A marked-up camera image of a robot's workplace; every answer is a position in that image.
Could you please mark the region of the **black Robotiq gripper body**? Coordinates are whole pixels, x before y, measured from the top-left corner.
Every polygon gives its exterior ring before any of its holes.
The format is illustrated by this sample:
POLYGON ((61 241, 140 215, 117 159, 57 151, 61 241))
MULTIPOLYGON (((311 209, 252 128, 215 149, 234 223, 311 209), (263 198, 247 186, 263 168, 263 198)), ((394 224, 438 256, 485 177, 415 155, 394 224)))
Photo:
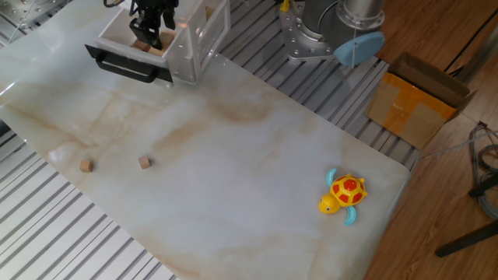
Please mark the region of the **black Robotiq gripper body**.
POLYGON ((156 10, 159 12, 174 11, 178 0, 132 0, 131 10, 156 10))

